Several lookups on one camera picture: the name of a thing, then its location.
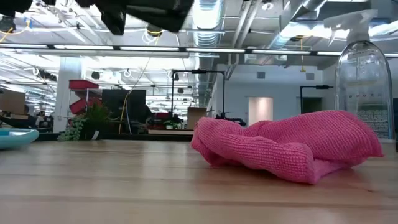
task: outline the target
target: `potted plant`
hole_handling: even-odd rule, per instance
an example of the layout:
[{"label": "potted plant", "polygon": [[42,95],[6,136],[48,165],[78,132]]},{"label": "potted plant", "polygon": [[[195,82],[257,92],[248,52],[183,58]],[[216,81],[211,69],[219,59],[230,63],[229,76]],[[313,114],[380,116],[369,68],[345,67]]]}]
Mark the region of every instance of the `potted plant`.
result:
[{"label": "potted plant", "polygon": [[98,140],[108,126],[109,111],[105,106],[94,103],[87,112],[72,118],[67,130],[60,135],[60,141]]}]

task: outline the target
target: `spray nozzle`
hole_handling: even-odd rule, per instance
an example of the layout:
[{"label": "spray nozzle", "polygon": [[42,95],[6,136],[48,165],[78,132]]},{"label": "spray nozzle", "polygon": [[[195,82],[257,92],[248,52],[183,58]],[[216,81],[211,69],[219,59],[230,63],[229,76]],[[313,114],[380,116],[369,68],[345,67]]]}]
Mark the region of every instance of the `spray nozzle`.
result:
[{"label": "spray nozzle", "polygon": [[329,45],[334,41],[338,30],[349,30],[348,44],[369,40],[369,22],[376,16],[377,10],[363,10],[325,19],[324,27],[331,28]]}]

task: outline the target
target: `doorway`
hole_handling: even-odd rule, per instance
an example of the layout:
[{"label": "doorway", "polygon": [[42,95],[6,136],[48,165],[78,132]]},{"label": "doorway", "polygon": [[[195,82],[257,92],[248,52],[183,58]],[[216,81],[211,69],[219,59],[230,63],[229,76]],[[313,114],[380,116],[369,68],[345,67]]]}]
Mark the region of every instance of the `doorway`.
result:
[{"label": "doorway", "polygon": [[248,125],[258,121],[274,119],[274,99],[269,97],[249,97]]}]

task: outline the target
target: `black stand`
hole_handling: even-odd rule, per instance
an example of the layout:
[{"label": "black stand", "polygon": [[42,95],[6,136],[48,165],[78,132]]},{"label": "black stand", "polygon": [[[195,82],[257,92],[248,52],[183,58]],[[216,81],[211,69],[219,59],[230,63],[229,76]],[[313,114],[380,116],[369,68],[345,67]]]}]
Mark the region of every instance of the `black stand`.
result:
[{"label": "black stand", "polygon": [[171,115],[174,113],[174,75],[178,72],[189,72],[191,74],[206,74],[206,73],[217,73],[223,75],[223,112],[221,113],[221,117],[225,118],[225,72],[224,71],[212,71],[212,70],[172,70],[172,110]]},{"label": "black stand", "polygon": [[301,107],[301,114],[304,114],[304,101],[303,101],[303,89],[304,88],[315,88],[317,90],[328,90],[333,88],[333,86],[328,85],[318,85],[318,86],[300,86],[300,107]]}]

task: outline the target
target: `yellow cable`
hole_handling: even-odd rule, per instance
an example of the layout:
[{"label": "yellow cable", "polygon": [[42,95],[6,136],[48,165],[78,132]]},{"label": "yellow cable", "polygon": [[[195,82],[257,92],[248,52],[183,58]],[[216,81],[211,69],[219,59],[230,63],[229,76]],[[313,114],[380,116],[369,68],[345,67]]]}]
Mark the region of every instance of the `yellow cable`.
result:
[{"label": "yellow cable", "polygon": [[152,31],[147,30],[147,32],[150,33],[150,34],[161,34],[163,31],[161,30],[161,31],[158,31],[158,32],[152,32]]},{"label": "yellow cable", "polygon": [[2,39],[0,40],[0,43],[4,41],[4,39],[10,34],[10,32],[12,32],[13,28],[11,27],[8,32],[6,32],[6,34],[4,35],[4,37],[2,37]]},{"label": "yellow cable", "polygon": [[[157,45],[157,42],[159,41],[159,37],[160,37],[160,33],[157,35],[155,45]],[[131,90],[129,91],[129,93],[128,93],[128,94],[126,95],[126,97],[124,98],[123,109],[122,109],[122,115],[120,116],[120,123],[119,123],[119,134],[121,133],[122,120],[123,120],[123,115],[124,115],[124,109],[126,108],[127,98],[128,98],[128,96],[131,94],[132,89],[133,89],[133,88],[131,88]]]},{"label": "yellow cable", "polygon": [[23,30],[21,30],[21,31],[19,31],[19,32],[10,33],[10,31],[8,31],[8,32],[0,31],[0,34],[5,34],[5,35],[18,35],[18,34],[21,34],[21,33],[25,32],[25,31],[29,28],[30,22],[27,22],[26,24],[27,24],[27,25],[26,25],[25,29],[23,29]]}]

